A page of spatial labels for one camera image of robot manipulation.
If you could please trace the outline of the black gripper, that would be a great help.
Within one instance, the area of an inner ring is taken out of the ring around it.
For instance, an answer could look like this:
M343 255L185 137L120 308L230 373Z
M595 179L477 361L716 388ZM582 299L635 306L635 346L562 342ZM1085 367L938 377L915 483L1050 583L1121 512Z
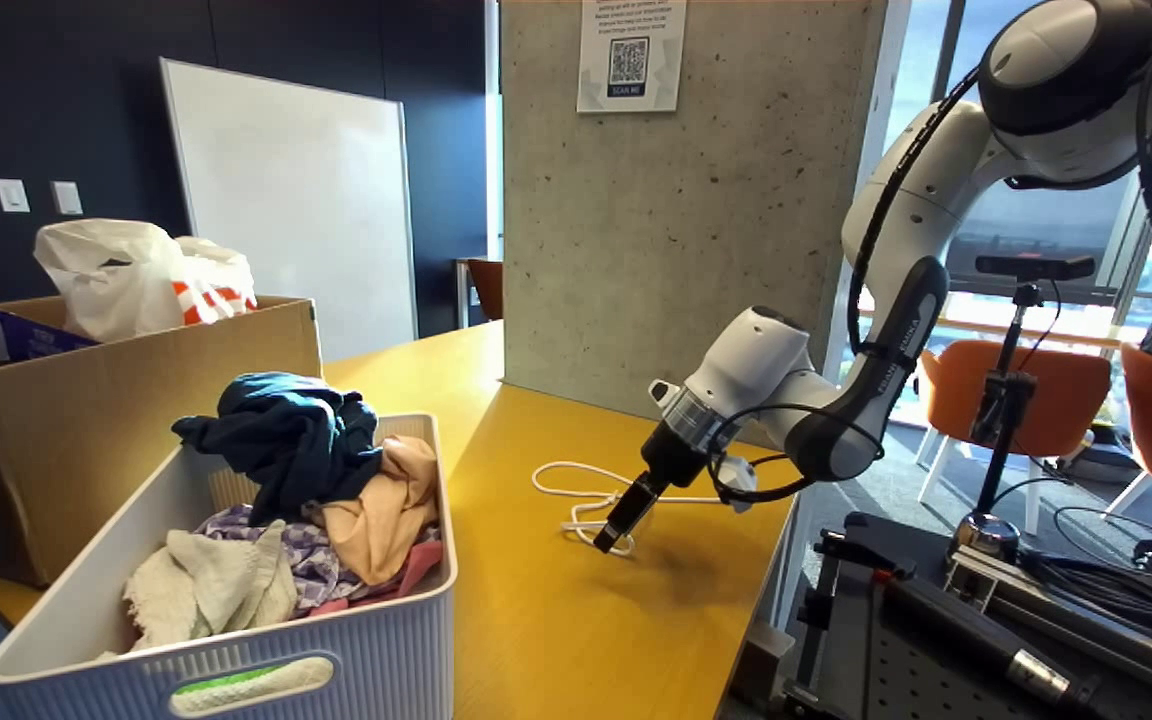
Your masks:
M709 464L709 457L679 439L669 426L657 426L648 434L648 439L639 444L639 462L644 473L618 501L603 530L595 531L601 553L612 553L669 488L688 488Z

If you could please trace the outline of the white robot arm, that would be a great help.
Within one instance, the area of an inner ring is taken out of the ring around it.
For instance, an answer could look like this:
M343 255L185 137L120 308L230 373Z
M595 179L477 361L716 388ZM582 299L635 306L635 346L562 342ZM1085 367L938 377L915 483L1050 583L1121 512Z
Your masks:
M644 473L591 531L631 541L648 509L732 468L728 439L762 426L808 483L852 480L883 457L894 406L952 294L952 243L998 188L1081 192L1136 178L1152 222L1152 0L1038 0L976 67L931 100L847 203L842 250L852 298L852 367L823 381L808 334L770 308L740 311L702 367L657 388Z

